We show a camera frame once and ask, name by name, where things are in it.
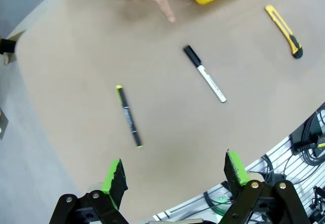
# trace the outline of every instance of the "marker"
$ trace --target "marker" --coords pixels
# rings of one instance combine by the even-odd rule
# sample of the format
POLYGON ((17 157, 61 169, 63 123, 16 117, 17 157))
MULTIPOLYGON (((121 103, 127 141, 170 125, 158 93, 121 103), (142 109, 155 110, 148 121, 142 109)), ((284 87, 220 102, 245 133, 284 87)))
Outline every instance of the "marker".
POLYGON ((138 130, 136 129, 136 126, 135 126, 135 124, 133 122, 130 108, 129 108, 127 102, 126 102, 126 97, 125 97, 125 94, 123 92, 123 87, 121 85, 117 85, 116 86, 116 91, 117 91, 117 95, 118 95, 118 97, 120 99, 121 105, 123 107, 123 111, 124 111, 124 115, 125 115, 126 120, 127 120, 127 124, 131 129, 131 133, 133 134, 133 137, 134 137, 134 140, 135 140, 135 142, 137 144, 137 147, 141 148, 142 147, 141 140, 140 140, 140 137, 138 135, 138 130))
POLYGON ((221 90, 219 89, 219 87, 215 84, 215 82, 213 82, 213 80, 210 77, 210 75, 205 72, 205 68, 204 68, 204 66, 201 63, 200 58, 193 51, 192 47, 190 47, 189 45, 187 45, 187 46, 185 46, 183 48, 183 50, 186 53, 186 55, 188 56, 188 58, 193 62, 194 66, 199 70, 199 72, 201 73, 201 75, 204 77, 205 81, 207 81, 207 83, 210 85, 210 87, 212 88, 213 92, 218 96, 219 100, 222 103, 226 102, 227 99, 225 98, 225 96, 223 95, 223 93, 221 92, 221 90))

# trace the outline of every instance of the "screw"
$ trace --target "screw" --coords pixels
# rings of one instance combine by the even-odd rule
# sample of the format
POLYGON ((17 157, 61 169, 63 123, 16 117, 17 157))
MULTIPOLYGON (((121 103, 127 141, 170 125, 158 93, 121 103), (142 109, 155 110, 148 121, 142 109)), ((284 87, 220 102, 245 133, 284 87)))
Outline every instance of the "screw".
POLYGON ((95 194, 92 195, 92 197, 93 197, 94 199, 97 199, 99 196, 100 196, 100 195, 97 194, 97 193, 95 193, 95 194))
POLYGON ((280 183, 280 189, 285 189, 286 188, 286 185, 285 185, 285 183, 284 182, 282 182, 282 183, 280 183))
POLYGON ((258 188, 258 183, 257 182, 253 182, 250 186, 252 188, 258 188))

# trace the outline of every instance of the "beige table surface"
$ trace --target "beige table surface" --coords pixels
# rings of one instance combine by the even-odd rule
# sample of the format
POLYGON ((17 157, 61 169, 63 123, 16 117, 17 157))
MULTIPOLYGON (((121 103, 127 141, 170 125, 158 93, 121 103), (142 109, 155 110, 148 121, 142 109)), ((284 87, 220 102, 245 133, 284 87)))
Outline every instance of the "beige table surface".
POLYGON ((225 151, 247 165, 325 101, 324 0, 63 0, 21 38, 20 67, 50 142, 81 191, 122 158, 129 221, 225 180, 225 151), (304 48, 295 60, 264 11, 272 4, 304 48), (191 44, 222 104, 182 51, 191 44), (122 84, 144 147, 127 126, 122 84))

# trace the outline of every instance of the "white marker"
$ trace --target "white marker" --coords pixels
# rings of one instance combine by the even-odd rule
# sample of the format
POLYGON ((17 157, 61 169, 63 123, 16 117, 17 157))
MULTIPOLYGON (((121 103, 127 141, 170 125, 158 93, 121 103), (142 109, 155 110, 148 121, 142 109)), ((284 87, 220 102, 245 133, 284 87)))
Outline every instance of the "white marker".
POLYGON ((200 58, 193 51, 192 47, 190 47, 189 45, 187 45, 187 46, 185 46, 183 48, 183 50, 186 53, 186 55, 188 56, 188 58, 193 62, 193 64, 195 65, 195 67, 199 70, 199 72, 201 73, 201 75, 204 77, 205 81, 207 81, 207 83, 210 85, 210 87, 212 88, 212 90, 214 91, 214 93, 218 96, 219 100, 222 103, 226 102, 227 99, 225 98, 225 96, 223 95, 223 93, 221 92, 221 90, 219 89, 219 87, 215 84, 215 82, 213 82, 213 80, 210 77, 210 75, 205 72, 205 68, 204 68, 204 66, 201 63, 200 58))

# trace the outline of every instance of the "white slatted surface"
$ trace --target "white slatted surface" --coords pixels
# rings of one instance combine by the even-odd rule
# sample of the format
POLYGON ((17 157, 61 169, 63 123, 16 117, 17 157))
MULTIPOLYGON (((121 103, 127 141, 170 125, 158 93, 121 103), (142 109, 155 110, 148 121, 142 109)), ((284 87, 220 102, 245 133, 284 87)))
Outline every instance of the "white slatted surface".
MULTIPOLYGON (((325 120, 325 110, 321 111, 321 115, 325 120)), ((320 114, 318 114, 318 119, 322 131, 325 134, 325 125, 321 122, 320 114)), ((275 173, 283 174, 285 164, 287 163, 287 161, 291 156, 290 146, 291 144, 289 141, 289 137, 286 137, 276 147, 274 147, 267 153, 270 160, 272 161, 275 173)), ((308 177, 308 175, 311 174, 315 169, 316 167, 312 167, 305 164, 300 159, 299 156, 292 156, 291 159, 289 160, 289 163, 287 164, 285 174, 287 175, 287 180, 290 180, 293 184, 295 184, 301 179, 308 177)), ((266 170, 267 170, 267 165, 262 159, 258 159, 252 164, 250 164, 248 167, 246 167, 246 171, 248 172, 249 171, 266 172, 266 170)), ((304 182, 295 185, 297 193, 302 201, 302 204, 308 216, 312 212, 311 209, 309 208, 309 205, 311 204, 311 199, 314 197, 313 187, 315 185, 319 187, 325 186, 324 175, 325 175, 325 164, 322 164, 321 167, 315 172, 315 174, 310 176, 304 182)), ((210 189, 208 193, 210 197, 216 201, 219 198, 225 196, 229 198, 231 196, 231 194, 223 186, 221 186, 221 184, 210 189)), ((207 207, 208 205, 205 203, 202 194, 194 197, 191 200, 182 203, 181 205, 171 208, 165 212, 159 213, 155 215, 153 218, 155 220, 176 221, 182 217, 185 217, 191 213, 205 209, 207 207)), ((217 221, 215 214, 213 214, 211 210, 203 211, 201 213, 191 216, 191 218, 203 218, 214 222, 217 221)), ((263 221, 261 216, 258 214, 254 214, 252 219, 263 221)))

